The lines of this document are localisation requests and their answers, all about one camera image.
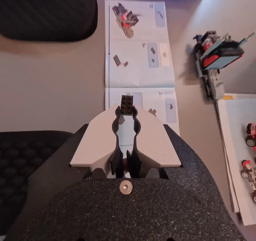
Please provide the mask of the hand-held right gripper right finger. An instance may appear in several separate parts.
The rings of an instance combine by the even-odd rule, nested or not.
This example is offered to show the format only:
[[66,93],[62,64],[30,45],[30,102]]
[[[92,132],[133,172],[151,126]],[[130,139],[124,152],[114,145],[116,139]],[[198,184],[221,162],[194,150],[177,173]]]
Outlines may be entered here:
[[136,175],[152,168],[180,167],[181,161],[163,123],[144,108],[133,106],[133,164]]

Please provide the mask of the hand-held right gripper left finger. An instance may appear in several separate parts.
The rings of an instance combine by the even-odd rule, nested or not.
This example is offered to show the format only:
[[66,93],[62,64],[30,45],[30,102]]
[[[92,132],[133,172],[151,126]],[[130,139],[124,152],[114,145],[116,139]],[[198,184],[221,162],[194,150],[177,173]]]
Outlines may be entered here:
[[114,104],[90,121],[70,161],[70,166],[89,167],[92,172],[101,168],[106,175],[114,175],[110,173],[110,158],[119,147],[117,130],[113,130],[115,121],[117,128],[119,127],[119,110],[120,107]]

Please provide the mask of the black lego plate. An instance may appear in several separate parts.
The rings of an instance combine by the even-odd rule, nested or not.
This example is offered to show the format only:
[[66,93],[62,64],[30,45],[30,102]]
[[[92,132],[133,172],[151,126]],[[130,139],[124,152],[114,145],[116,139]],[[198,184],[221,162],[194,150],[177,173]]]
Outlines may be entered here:
[[133,96],[122,95],[120,105],[120,115],[132,116],[133,115]]

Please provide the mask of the lego truck model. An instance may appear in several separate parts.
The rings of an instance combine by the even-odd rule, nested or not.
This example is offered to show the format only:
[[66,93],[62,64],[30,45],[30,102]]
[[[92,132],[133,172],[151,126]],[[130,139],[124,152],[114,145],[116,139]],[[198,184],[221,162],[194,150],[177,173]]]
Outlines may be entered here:
[[244,55],[242,45],[255,35],[255,32],[235,41],[229,33],[218,36],[216,31],[207,31],[204,35],[197,34],[193,40],[195,66],[199,78],[202,78],[207,97],[220,100],[225,95],[224,82],[220,80],[220,70],[240,59]]

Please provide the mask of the open lego instruction booklet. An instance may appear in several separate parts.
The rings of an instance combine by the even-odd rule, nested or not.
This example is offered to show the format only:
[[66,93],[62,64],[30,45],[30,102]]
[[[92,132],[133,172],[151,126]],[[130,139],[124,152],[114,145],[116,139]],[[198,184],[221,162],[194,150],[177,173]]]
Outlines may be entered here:
[[105,0],[105,109],[122,95],[180,135],[163,1]]

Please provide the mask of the closed lego instruction booklet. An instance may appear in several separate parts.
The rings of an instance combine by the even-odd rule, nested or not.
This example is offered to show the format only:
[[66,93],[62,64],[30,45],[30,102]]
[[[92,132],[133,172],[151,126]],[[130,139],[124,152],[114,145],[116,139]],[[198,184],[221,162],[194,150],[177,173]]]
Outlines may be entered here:
[[233,211],[245,226],[256,224],[256,95],[225,94],[216,102]]

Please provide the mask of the black padded wrist rest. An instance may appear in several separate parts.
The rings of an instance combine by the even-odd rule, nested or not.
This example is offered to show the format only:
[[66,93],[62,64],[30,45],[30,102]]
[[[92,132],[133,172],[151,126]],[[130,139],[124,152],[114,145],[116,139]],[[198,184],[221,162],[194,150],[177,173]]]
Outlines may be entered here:
[[73,134],[65,131],[0,133],[0,234],[5,236],[27,200],[28,178]]

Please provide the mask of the black quilted case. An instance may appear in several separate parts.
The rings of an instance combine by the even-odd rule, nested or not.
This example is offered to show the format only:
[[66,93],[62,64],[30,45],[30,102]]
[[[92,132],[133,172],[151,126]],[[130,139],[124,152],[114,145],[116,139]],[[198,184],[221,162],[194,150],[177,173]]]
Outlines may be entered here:
[[97,25],[97,0],[0,0],[0,34],[6,38],[75,42]]

